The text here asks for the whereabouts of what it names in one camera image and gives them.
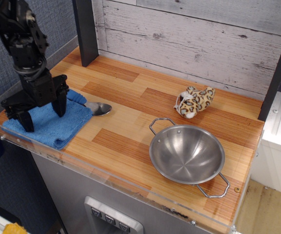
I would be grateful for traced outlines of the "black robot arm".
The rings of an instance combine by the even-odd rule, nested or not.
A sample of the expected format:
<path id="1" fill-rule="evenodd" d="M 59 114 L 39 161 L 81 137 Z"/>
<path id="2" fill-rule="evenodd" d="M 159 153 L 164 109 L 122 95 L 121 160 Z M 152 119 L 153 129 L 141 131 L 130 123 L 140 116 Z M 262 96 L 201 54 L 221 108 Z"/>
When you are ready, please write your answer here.
<path id="1" fill-rule="evenodd" d="M 66 112 L 66 75 L 53 77 L 47 69 L 47 36 L 24 0 L 0 0 L 0 40 L 14 62 L 22 90 L 1 102 L 9 119 L 18 120 L 25 131 L 33 132 L 29 111 L 50 103 L 62 117 Z"/>

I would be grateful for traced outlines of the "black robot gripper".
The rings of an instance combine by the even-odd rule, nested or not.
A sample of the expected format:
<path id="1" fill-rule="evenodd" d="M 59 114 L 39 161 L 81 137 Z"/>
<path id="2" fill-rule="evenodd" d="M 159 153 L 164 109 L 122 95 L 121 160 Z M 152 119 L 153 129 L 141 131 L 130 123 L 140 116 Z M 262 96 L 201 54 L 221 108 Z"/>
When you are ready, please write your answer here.
<path id="1" fill-rule="evenodd" d="M 22 89 L 1 102 L 9 119 L 17 119 L 26 132 L 34 132 L 29 110 L 51 104 L 55 113 L 62 117 L 66 112 L 67 76 L 53 77 L 48 69 L 33 81 L 20 77 Z"/>

